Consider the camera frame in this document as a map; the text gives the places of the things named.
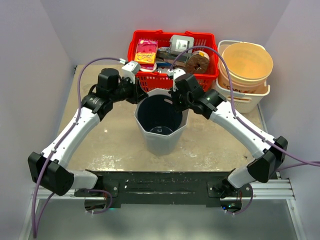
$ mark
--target white plastic bin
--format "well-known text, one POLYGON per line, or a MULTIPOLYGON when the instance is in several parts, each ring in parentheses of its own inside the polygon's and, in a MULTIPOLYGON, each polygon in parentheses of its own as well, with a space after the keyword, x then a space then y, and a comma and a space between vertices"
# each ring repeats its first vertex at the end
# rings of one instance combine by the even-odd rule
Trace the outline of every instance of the white plastic bin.
POLYGON ((188 110, 177 113, 165 89, 156 88, 149 91, 148 96, 136 107, 136 123, 149 152, 156 156, 168 155, 175 149, 187 126, 188 110), (150 104, 148 101, 154 97, 157 99, 150 104))
MULTIPOLYGON (((218 52, 220 54, 231 44, 240 43, 240 41, 234 40, 222 40, 218 44, 218 52)), ((224 95, 229 101, 231 100, 230 90, 221 87, 218 81, 215 81, 213 86, 219 93, 224 95)), ((235 109, 242 114, 251 112, 255 106, 261 101, 261 99, 270 93, 270 85, 265 83, 265 92, 263 94, 254 94, 254 93, 239 93, 234 91, 234 107, 235 109)))

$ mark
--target brown roll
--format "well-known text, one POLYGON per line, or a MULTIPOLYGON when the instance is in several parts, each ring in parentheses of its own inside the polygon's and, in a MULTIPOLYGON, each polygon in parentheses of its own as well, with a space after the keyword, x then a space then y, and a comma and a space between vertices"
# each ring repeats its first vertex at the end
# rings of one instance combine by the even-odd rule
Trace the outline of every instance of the brown roll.
POLYGON ((209 66, 209 56, 202 51, 195 51, 185 64, 186 72, 190 74, 204 74, 209 66))

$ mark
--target bucket handle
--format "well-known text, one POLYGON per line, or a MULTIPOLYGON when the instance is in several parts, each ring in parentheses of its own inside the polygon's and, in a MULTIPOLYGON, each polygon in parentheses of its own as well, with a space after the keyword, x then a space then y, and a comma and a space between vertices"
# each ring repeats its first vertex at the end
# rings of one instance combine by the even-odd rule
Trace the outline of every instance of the bucket handle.
MULTIPOLYGON (((231 101, 231 96, 227 96, 226 97, 229 101, 231 101)), ((238 102, 238 103, 251 103, 252 101, 252 98, 251 97, 234 97, 233 98, 235 102, 238 102)))
MULTIPOLYGON (((221 90, 223 90, 223 91, 225 91, 225 92, 228 92, 228 93, 225 93, 225 94, 230 94, 230 90, 221 87, 221 86, 219 85, 219 82, 218 82, 218 81, 215 81, 215 84, 217 85, 217 87, 218 87, 219 89, 221 89, 221 90)), ((243 98, 246 94, 245 94, 245 93, 241 93, 241 92, 237 92, 237 91, 233 91, 233 95, 234 95, 235 97, 243 98)))

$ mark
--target black metal bracket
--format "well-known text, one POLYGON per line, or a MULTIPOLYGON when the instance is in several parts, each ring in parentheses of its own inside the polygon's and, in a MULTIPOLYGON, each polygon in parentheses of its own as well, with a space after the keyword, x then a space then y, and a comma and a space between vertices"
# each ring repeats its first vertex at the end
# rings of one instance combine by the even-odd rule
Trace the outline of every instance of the black metal bracket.
MULTIPOLYGON (((220 190, 217 190, 215 188, 215 186, 217 186, 217 184, 219 184, 219 183, 221 183, 221 180, 220 181, 210 181, 207 183, 208 196, 210 198, 224 198, 225 197, 225 196, 223 196, 223 192, 221 192, 220 190)), ((236 191, 233 191, 231 194, 228 195, 228 197, 236 198, 239 191, 244 193, 245 196, 252 195, 252 190, 249 187, 249 184, 246 184, 246 185, 243 185, 241 188, 237 189, 236 191)))
MULTIPOLYGON (((221 182, 229 172, 131 172, 91 171, 98 176, 94 189, 106 190, 113 197, 112 208, 122 204, 205 205, 221 207, 218 192, 210 187, 221 182)), ((243 197, 251 192, 242 190, 243 197)), ((103 197, 102 193, 77 190, 76 197, 103 197)), ((86 207, 105 206, 105 201, 86 201, 86 207)))

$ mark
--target white wall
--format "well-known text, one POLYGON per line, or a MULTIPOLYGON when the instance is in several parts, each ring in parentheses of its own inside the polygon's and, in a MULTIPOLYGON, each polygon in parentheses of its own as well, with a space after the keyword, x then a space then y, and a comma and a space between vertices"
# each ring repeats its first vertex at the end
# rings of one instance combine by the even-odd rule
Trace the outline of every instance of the white wall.
POLYGON ((27 158, 56 134, 73 69, 39 0, 0 1, 0 239, 18 239, 27 158))
MULTIPOLYGON (((270 95, 262 102, 268 130, 285 136, 288 150, 319 161, 320 1, 292 0, 266 44, 274 61, 270 95)), ((296 163, 286 158, 287 165, 296 163)), ((320 169, 287 170, 309 240, 320 238, 320 169)))
POLYGON ((74 64, 127 58, 135 30, 209 32, 264 45, 290 0, 41 0, 74 64))

